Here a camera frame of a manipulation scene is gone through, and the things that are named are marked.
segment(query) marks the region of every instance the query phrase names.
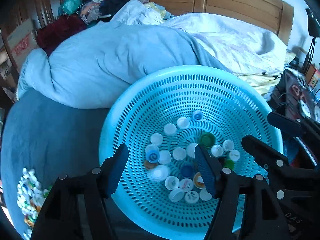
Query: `dark blue bottle cap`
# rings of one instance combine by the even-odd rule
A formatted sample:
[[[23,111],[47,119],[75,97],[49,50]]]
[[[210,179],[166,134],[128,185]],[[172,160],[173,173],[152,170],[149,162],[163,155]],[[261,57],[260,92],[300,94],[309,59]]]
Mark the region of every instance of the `dark blue bottle cap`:
[[[193,177],[194,170],[191,165],[184,165],[181,167],[180,172],[184,178],[191,178]]]
[[[192,119],[195,121],[200,121],[203,118],[203,113],[199,110],[196,110],[192,113]]]
[[[159,160],[160,154],[156,150],[150,150],[146,154],[146,159],[150,163],[157,163]]]

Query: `teal plastic bag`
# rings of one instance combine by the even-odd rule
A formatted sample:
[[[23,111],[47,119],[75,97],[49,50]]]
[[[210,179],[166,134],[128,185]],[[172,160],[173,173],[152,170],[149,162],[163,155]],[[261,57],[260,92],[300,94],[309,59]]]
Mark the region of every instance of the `teal plastic bag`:
[[[64,0],[61,9],[68,15],[74,14],[81,5],[82,0]]]

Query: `blue plastic basket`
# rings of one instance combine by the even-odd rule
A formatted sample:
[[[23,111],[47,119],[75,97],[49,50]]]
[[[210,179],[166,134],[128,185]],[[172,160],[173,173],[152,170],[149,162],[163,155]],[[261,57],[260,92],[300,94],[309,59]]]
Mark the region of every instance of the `blue plastic basket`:
[[[181,117],[191,118],[201,110],[204,118],[191,121],[186,130],[174,137],[164,135],[167,123]],[[121,211],[143,229],[167,239],[203,239],[218,200],[199,200],[195,205],[184,199],[172,203],[164,182],[151,182],[143,166],[145,147],[153,133],[164,135],[160,150],[172,152],[197,142],[202,131],[215,135],[217,143],[232,139],[241,158],[235,164],[237,174],[265,175],[251,155],[241,147],[243,136],[251,134],[279,152],[283,152],[281,133],[266,120],[271,111],[264,99],[247,83],[225,71],[205,66],[178,66],[146,76],[133,84],[112,107],[102,128],[100,164],[111,157],[121,143],[129,148],[129,160],[112,195]],[[180,180],[180,167],[192,163],[187,157],[170,163],[171,175]],[[234,230],[241,226],[244,196],[239,197]]]

